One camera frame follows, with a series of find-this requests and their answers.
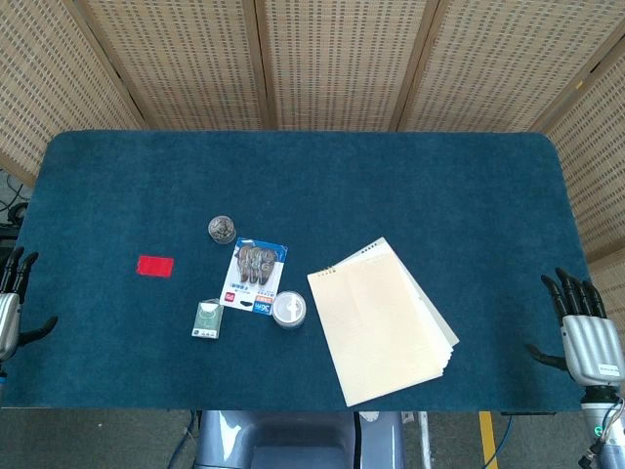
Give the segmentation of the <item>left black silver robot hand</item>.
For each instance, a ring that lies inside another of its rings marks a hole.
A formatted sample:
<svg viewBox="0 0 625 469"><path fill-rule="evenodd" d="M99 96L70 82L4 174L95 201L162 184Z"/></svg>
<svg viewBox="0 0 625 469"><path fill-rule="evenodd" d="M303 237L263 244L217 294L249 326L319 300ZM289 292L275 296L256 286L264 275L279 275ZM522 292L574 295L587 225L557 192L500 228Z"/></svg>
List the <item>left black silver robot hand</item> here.
<svg viewBox="0 0 625 469"><path fill-rule="evenodd" d="M1 263L1 362L10 359L18 348L45 338L59 320L52 316L37 329L21 331L21 310L29 277L39 257L38 252L25 257L23 253L22 246L16 247Z"/></svg>

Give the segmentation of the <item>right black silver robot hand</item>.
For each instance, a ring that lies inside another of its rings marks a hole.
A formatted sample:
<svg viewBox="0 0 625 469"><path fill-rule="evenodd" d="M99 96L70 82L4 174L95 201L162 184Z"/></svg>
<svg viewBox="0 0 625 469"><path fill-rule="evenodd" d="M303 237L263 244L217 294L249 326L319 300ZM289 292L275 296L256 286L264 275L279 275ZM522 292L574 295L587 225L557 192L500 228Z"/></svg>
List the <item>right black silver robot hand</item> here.
<svg viewBox="0 0 625 469"><path fill-rule="evenodd" d="M564 355L556 357L527 344L537 362L564 371L583 387L618 387L624 383L624 352L600 291L561 268L556 278L541 277L558 320Z"/></svg>

